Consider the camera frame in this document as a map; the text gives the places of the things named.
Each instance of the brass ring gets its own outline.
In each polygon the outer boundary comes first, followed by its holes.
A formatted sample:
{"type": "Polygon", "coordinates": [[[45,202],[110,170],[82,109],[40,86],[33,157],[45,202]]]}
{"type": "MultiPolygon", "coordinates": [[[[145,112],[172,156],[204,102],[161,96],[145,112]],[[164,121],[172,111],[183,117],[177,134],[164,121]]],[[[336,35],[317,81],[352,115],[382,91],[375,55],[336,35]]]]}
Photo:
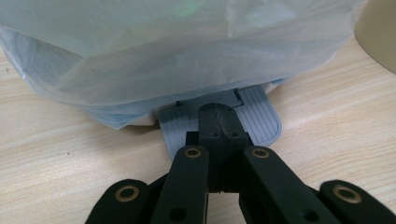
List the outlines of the brass ring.
{"type": "Polygon", "coordinates": [[[200,157],[202,154],[201,150],[198,148],[189,148],[186,151],[184,151],[184,155],[188,158],[197,158],[200,157]]]}
{"type": "Polygon", "coordinates": [[[344,187],[342,185],[336,185],[332,189],[332,193],[337,196],[337,198],[347,202],[347,203],[361,203],[361,196],[358,192],[353,189],[344,187]],[[351,194],[351,197],[344,195],[341,191],[346,191],[347,193],[351,194]]]}
{"type": "Polygon", "coordinates": [[[270,153],[262,148],[254,148],[251,150],[251,154],[260,159],[268,158],[270,156],[270,153]]]}
{"type": "Polygon", "coordinates": [[[127,186],[124,186],[124,187],[119,188],[119,189],[116,191],[116,195],[115,195],[115,196],[116,196],[117,201],[119,201],[120,203],[128,203],[128,202],[134,200],[134,199],[137,197],[137,195],[139,195],[139,188],[138,188],[137,186],[135,186],[135,185],[127,185],[127,186]],[[124,190],[126,190],[126,189],[131,189],[131,190],[133,190],[134,192],[133,192],[132,195],[130,195],[130,196],[123,197],[123,196],[121,195],[121,193],[122,193],[124,190]]]}

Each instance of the translucent plastic bag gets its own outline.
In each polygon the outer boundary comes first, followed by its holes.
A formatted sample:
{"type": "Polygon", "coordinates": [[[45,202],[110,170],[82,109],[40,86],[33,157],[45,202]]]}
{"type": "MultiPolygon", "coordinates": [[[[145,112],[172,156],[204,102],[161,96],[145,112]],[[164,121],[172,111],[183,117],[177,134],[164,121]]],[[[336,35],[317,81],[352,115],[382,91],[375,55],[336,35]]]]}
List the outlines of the translucent plastic bag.
{"type": "Polygon", "coordinates": [[[0,43],[38,94],[118,129],[160,105],[328,61],[358,2],[3,0],[0,43]]]}

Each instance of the wooden table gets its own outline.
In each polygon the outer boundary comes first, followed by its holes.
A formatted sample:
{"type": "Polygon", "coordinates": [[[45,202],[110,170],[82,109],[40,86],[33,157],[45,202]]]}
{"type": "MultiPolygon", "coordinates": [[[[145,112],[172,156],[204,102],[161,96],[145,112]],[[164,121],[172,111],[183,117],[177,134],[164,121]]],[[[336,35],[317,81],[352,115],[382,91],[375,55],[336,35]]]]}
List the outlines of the wooden table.
{"type": "MultiPolygon", "coordinates": [[[[396,211],[396,75],[351,38],[269,96],[283,123],[272,149],[305,184],[343,179],[396,211]]],[[[0,223],[83,223],[110,185],[170,165],[158,125],[114,131],[40,98],[0,54],[0,223]]],[[[210,195],[207,219],[245,223],[234,194],[210,195]]]]}

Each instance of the screw hole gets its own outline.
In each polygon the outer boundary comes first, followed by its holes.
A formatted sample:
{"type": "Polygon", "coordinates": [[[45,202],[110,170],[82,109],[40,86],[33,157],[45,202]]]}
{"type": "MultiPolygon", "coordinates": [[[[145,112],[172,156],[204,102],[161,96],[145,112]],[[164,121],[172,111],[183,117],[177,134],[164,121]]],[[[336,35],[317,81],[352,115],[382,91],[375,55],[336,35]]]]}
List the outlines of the screw hole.
{"type": "Polygon", "coordinates": [[[124,186],[116,191],[116,200],[120,203],[128,203],[139,195],[139,188],[134,185],[124,186]]]}
{"type": "Polygon", "coordinates": [[[361,196],[358,192],[342,185],[335,186],[332,193],[347,203],[361,203],[361,196]]]}
{"type": "Polygon", "coordinates": [[[169,218],[175,222],[184,220],[186,216],[187,216],[186,210],[184,210],[183,208],[174,208],[169,213],[169,218]]]}
{"type": "Polygon", "coordinates": [[[306,209],[301,211],[301,217],[309,222],[317,222],[319,221],[319,216],[316,212],[306,209]]]}
{"type": "Polygon", "coordinates": [[[184,155],[188,158],[197,158],[201,156],[201,150],[196,148],[189,148],[184,152],[184,155]]]}
{"type": "Polygon", "coordinates": [[[252,154],[257,158],[262,158],[262,159],[270,156],[270,153],[267,150],[261,148],[253,149],[252,154]]]}

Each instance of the ribbed rubber surface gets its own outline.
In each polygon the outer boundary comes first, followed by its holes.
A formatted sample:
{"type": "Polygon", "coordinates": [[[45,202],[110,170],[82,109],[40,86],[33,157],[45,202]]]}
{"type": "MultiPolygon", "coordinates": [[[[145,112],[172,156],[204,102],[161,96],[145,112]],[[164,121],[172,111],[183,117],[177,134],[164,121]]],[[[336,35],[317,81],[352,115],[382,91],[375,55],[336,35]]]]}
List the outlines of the ribbed rubber surface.
{"type": "MultiPolygon", "coordinates": [[[[280,136],[282,126],[262,87],[254,86],[237,92],[242,104],[233,109],[245,131],[249,133],[254,145],[271,146],[280,136]]],[[[185,146],[186,132],[198,132],[198,119],[189,120],[184,105],[163,110],[158,117],[169,156],[173,159],[177,151],[185,146]]]]}

